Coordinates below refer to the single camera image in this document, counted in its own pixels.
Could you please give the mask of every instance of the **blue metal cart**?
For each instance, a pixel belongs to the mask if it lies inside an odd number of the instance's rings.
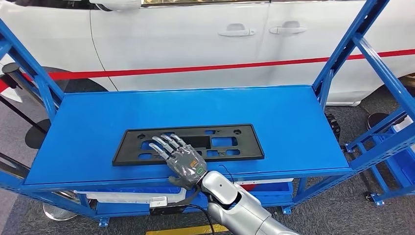
[[[383,135],[379,135],[374,139],[377,144],[381,144],[383,140],[387,139],[389,135],[396,134],[397,130],[395,129],[398,125],[392,126],[387,132]],[[379,186],[381,187],[383,194],[367,192],[366,197],[369,201],[374,201],[376,205],[380,206],[383,204],[382,200],[403,196],[403,195],[415,195],[413,187],[415,185],[415,152],[411,146],[406,147],[404,150],[394,154],[392,157],[387,158],[384,163],[386,167],[391,172],[392,176],[396,180],[399,188],[392,190],[386,184],[382,175],[376,166],[372,166],[371,170],[375,176]]]
[[[0,187],[100,220],[100,225],[106,226],[110,217],[148,214],[149,206],[98,203],[91,208],[84,194],[78,194],[80,202],[76,203],[55,192],[169,186],[167,177],[172,172],[166,165],[112,166],[126,129],[251,123],[265,159],[212,162],[208,163],[208,169],[235,181],[300,178],[295,197],[278,196],[279,192],[274,192],[275,197],[261,198],[264,206],[282,206],[284,213],[291,213],[294,206],[415,142],[413,124],[399,133],[382,134],[405,114],[415,118],[413,98],[363,38],[387,3],[388,0],[367,0],[315,82],[298,86],[64,94],[0,22],[0,56],[8,53],[35,81],[37,88],[32,87],[33,92],[42,98],[51,120],[50,130],[27,177],[0,172]],[[355,47],[364,54],[401,108],[347,145],[349,152],[355,148],[361,150],[359,157],[348,162],[327,122],[324,108],[331,80]],[[177,106],[172,104],[199,107],[203,103],[210,103],[211,108],[199,108],[197,118],[195,113],[190,117],[168,115],[177,112]],[[364,149],[365,142],[380,135],[385,136],[381,143]],[[316,176],[325,178],[306,189],[307,177]],[[383,200],[382,196],[374,198]],[[192,203],[207,206],[202,197]]]

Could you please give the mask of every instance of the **robotic finger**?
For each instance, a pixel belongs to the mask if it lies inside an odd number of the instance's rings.
[[[158,154],[160,154],[160,156],[162,158],[164,158],[164,160],[167,160],[170,156],[164,152],[160,147],[158,147],[156,144],[154,143],[150,143],[148,146],[150,146],[152,149],[154,149]]]
[[[177,140],[177,142],[179,142],[179,144],[181,144],[183,147],[187,146],[187,144],[180,137],[178,137],[176,134],[171,134],[170,136],[172,138],[174,138],[175,140]]]
[[[176,151],[168,143],[164,142],[160,137],[153,136],[152,139],[155,140],[157,143],[161,144],[163,148],[165,148],[165,150],[167,150],[169,153]]]
[[[180,145],[174,141],[174,139],[170,138],[168,135],[161,135],[161,137],[169,142],[173,147],[176,149],[180,147]]]

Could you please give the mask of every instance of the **yellow floor marking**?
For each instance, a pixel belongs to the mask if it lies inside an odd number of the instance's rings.
[[[225,232],[228,229],[222,225],[214,224],[213,229],[215,233]],[[198,227],[189,227],[182,229],[169,229],[169,230],[159,230],[159,231],[149,231],[145,235],[200,235],[200,234],[210,234],[210,225],[198,226]]]

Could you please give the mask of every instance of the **black pole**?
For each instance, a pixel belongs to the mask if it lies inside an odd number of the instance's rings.
[[[26,116],[24,113],[22,113],[18,108],[16,108],[13,104],[11,104],[9,101],[7,101],[3,96],[0,95],[0,101],[5,104],[9,109],[13,110],[17,115],[22,117],[24,120],[29,122],[32,126],[34,126],[36,129],[38,129],[40,132],[46,135],[47,131],[44,130],[42,127],[40,127],[37,123],[35,123],[32,119],[30,119],[28,116]]]

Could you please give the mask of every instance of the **blue table surface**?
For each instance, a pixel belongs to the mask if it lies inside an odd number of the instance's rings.
[[[26,185],[152,179],[167,165],[112,166],[126,129],[254,126],[265,159],[208,163],[227,174],[349,169],[310,86],[66,94]]]

